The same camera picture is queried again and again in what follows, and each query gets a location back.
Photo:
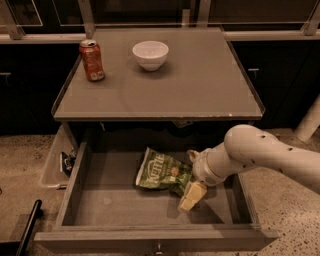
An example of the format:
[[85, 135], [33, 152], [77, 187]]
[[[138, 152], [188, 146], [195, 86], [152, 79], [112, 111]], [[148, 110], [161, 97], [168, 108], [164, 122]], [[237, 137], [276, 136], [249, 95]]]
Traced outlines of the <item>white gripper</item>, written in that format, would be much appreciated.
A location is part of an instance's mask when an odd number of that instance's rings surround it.
[[192, 173], [197, 181], [189, 182], [181, 198], [178, 209], [190, 211], [207, 193], [207, 186], [213, 187], [225, 181], [224, 149], [206, 149], [202, 152], [188, 150], [192, 162]]

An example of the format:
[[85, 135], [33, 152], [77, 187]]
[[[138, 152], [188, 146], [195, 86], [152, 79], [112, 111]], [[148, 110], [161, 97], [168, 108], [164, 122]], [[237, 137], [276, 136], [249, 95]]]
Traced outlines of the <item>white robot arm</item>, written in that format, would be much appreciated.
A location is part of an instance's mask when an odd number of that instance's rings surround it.
[[229, 176], [256, 167], [281, 172], [311, 191], [320, 193], [320, 153], [290, 146], [252, 125], [230, 128], [224, 141], [201, 152], [189, 150], [194, 180], [188, 182], [178, 209], [190, 211], [209, 187]]

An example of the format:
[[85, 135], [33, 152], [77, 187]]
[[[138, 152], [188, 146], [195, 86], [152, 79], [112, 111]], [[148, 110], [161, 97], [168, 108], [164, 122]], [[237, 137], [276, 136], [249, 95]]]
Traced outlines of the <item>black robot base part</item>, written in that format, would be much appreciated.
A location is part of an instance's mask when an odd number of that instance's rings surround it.
[[42, 201], [37, 199], [28, 215], [23, 233], [17, 241], [0, 242], [0, 256], [25, 256], [36, 220], [43, 215]]

